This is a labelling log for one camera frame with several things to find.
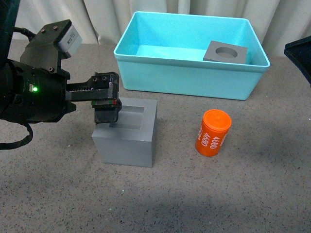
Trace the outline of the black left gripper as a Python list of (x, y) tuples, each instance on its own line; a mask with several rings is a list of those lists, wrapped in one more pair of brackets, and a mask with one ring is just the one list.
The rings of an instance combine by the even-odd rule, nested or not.
[(20, 61), (8, 59), (0, 73), (0, 117), (14, 123), (58, 122), (76, 110), (71, 101), (92, 100), (94, 122), (115, 123), (122, 102), (119, 75), (95, 73), (83, 83), (70, 83), (56, 48), (72, 25), (67, 19), (43, 26), (26, 46)]

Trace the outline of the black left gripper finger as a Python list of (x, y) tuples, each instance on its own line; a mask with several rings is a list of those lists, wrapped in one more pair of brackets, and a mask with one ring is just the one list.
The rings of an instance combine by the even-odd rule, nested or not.
[(286, 44), (284, 54), (311, 83), (311, 36)]

